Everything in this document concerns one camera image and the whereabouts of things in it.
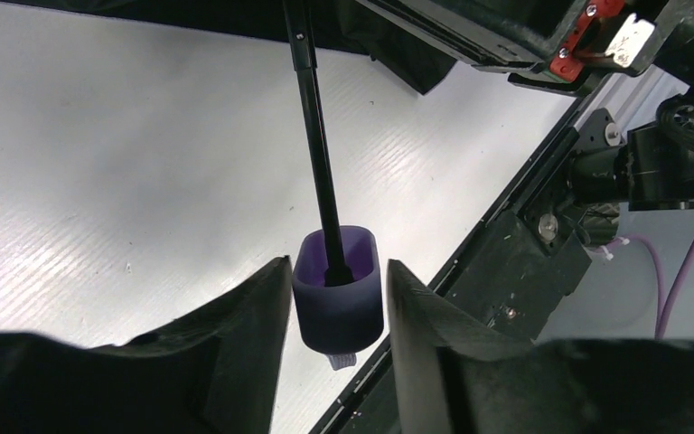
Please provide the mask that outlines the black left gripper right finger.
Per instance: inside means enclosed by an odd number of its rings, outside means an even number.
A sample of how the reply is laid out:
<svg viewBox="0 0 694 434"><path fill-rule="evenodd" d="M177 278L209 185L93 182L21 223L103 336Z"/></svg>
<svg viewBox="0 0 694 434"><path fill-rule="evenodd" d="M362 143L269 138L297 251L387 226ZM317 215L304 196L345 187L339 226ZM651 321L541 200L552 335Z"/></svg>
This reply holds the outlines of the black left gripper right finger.
<svg viewBox="0 0 694 434"><path fill-rule="evenodd" d="M694 433L694 340L501 334L387 268L405 433Z"/></svg>

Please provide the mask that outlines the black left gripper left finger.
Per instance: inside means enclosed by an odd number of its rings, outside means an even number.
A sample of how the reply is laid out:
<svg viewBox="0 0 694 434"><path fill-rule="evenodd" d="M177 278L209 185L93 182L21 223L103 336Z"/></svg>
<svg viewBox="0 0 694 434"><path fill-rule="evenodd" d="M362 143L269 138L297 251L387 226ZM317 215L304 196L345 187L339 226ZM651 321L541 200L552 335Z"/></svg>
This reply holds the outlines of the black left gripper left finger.
<svg viewBox="0 0 694 434"><path fill-rule="evenodd" d="M0 433L266 433L291 299L278 257L121 346L0 333Z"/></svg>

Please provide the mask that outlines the purple folding umbrella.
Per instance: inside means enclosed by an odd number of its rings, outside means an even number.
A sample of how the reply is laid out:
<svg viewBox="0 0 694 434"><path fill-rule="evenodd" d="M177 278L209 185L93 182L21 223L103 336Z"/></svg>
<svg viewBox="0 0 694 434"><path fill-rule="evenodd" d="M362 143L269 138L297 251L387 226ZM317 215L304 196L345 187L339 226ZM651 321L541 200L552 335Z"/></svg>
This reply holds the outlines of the purple folding umbrella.
<svg viewBox="0 0 694 434"><path fill-rule="evenodd" d="M314 44L369 52L393 31L352 1L132 1L21 7L5 27L30 172L84 269L126 260L125 297L93 296L130 335L245 276L320 222L317 282L362 278L327 165Z"/></svg>

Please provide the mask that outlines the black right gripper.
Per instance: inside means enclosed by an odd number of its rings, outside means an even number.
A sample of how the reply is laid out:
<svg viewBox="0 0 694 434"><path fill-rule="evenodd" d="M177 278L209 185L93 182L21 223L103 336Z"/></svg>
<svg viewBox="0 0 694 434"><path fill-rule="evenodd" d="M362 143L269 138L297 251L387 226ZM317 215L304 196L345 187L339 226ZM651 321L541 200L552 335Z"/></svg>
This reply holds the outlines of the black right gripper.
<svg viewBox="0 0 694 434"><path fill-rule="evenodd" d="M563 95L656 66L694 88L694 1L366 1L479 71Z"/></svg>

